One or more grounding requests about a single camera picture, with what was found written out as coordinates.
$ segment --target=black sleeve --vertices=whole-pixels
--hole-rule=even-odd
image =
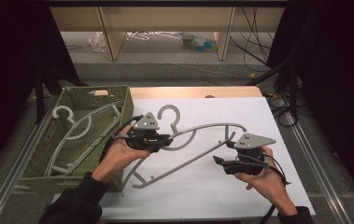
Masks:
[[[314,224],[314,220],[307,207],[297,206],[296,209],[298,210],[298,214],[287,217],[278,213],[278,219],[282,224]]]
[[[46,223],[97,223],[102,215],[98,204],[108,184],[96,181],[86,173],[75,189],[66,189],[43,214],[39,224]]]

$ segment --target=hand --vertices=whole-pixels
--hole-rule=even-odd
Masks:
[[[273,157],[271,148],[262,147],[262,150],[266,155]],[[269,164],[276,168],[276,163],[272,159],[269,160]],[[248,183],[247,190],[254,188],[264,198],[273,203],[282,215],[293,216],[297,214],[296,207],[290,199],[281,177],[276,172],[263,169],[258,175],[237,173],[234,176]]]
[[[126,126],[121,132],[127,133],[131,126]],[[118,171],[124,169],[132,161],[143,159],[150,155],[147,150],[135,150],[127,146],[125,139],[116,139],[101,163],[92,172],[92,178],[107,183]]]

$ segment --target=finger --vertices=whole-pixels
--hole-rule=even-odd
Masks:
[[[250,183],[250,181],[252,180],[252,175],[247,175],[245,173],[236,173],[234,174],[235,178],[244,181],[246,183]]]
[[[247,187],[246,187],[246,190],[250,190],[250,189],[253,189],[253,186],[248,184]]]
[[[131,125],[126,125],[120,132],[121,133],[128,133],[128,131],[131,129]]]
[[[266,154],[267,156],[270,156],[270,157],[272,157],[272,158],[274,157],[274,156],[273,156],[273,150],[272,150],[271,148],[269,148],[269,147],[262,147],[262,150],[263,150],[264,154]],[[273,161],[273,159],[270,158],[269,164],[270,164],[271,166],[273,166],[273,167],[276,168],[276,163]]]
[[[122,145],[128,147],[125,138],[118,138],[118,139],[116,139],[116,140],[113,142],[112,146],[113,146],[113,145],[116,145],[117,143],[120,143],[120,144],[122,144]]]
[[[150,152],[148,150],[139,150],[140,152],[140,158],[147,158],[150,156]]]

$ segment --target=white surface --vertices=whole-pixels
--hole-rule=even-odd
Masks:
[[[307,206],[310,213],[315,214],[264,98],[134,100],[134,104],[136,115],[149,111],[157,115],[162,106],[175,105],[181,113],[181,120],[177,125],[179,131],[207,123],[232,122],[245,126],[248,133],[275,138],[276,143],[269,147],[273,149],[275,158],[284,169],[287,180],[292,183],[287,186],[290,197],[296,205]],[[170,123],[175,117],[172,110],[164,111],[163,118],[158,119],[161,126],[159,133],[172,133]],[[236,131],[234,141],[242,135],[241,130],[231,128],[231,131]],[[190,134],[186,135],[176,138],[171,147],[186,141]],[[223,127],[200,130],[190,145],[180,151],[161,150],[153,153],[137,172],[150,180],[152,175],[163,174],[213,147],[219,140],[224,140]],[[132,176],[124,189],[124,197],[119,193],[108,193],[100,202],[103,207],[101,219],[176,221],[264,216],[271,204],[256,190],[245,190],[246,184],[233,175],[226,175],[223,168],[214,163],[213,155],[234,160],[236,151],[226,146],[220,147],[144,189],[132,188],[133,184],[141,184]],[[131,164],[127,167],[124,175],[133,166]]]

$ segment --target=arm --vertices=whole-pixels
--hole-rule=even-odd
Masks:
[[[127,126],[122,132],[127,133],[129,128]],[[146,150],[128,147],[124,139],[115,140],[95,170],[86,173],[75,189],[66,189],[46,210],[39,223],[97,223],[102,215],[98,203],[106,193],[112,176],[132,161],[149,155]]]
[[[272,149],[269,147],[262,147],[262,149],[266,155],[273,157]],[[273,160],[270,160],[269,163],[276,168]],[[274,204],[278,210],[278,218],[281,223],[314,223],[307,208],[294,205],[281,177],[276,172],[269,169],[263,170],[259,175],[238,173],[234,176],[248,183],[247,190],[257,190],[264,198]]]

